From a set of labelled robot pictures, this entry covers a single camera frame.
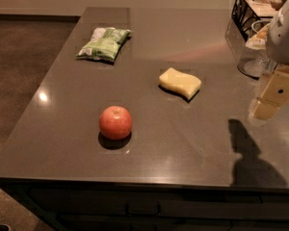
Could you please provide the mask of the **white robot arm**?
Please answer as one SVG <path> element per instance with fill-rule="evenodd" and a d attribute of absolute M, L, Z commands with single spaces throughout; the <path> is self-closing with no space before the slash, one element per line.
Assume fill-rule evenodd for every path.
<path fill-rule="evenodd" d="M 259 78 L 250 116 L 261 122 L 273 118 L 289 101 L 289 0 L 273 17 L 267 31 L 266 53 L 275 66 Z"/>

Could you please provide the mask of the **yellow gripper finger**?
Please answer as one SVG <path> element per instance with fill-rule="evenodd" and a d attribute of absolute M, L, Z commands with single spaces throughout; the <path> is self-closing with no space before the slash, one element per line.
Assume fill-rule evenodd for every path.
<path fill-rule="evenodd" d="M 267 121 L 289 101 L 289 65 L 280 64 L 259 79 L 256 97 L 250 104 L 250 116 Z"/>

